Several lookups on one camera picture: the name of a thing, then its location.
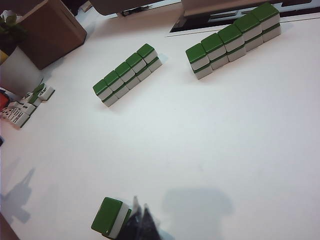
white table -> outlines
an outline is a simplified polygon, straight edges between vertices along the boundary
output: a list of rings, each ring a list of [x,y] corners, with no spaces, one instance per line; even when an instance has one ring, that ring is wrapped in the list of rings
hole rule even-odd
[[[320,239],[320,14],[197,80],[168,36],[180,3],[79,16],[85,44],[44,70],[56,89],[21,130],[1,121],[1,211],[21,240],[102,240],[104,197],[138,195],[165,240]],[[92,86],[142,44],[164,64],[112,107]]]

brown box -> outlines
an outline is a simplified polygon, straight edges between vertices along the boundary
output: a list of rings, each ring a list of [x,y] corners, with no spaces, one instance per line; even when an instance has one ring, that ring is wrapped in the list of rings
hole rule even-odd
[[[19,23],[27,30],[19,47],[40,70],[82,45],[87,35],[60,0],[44,0]]]

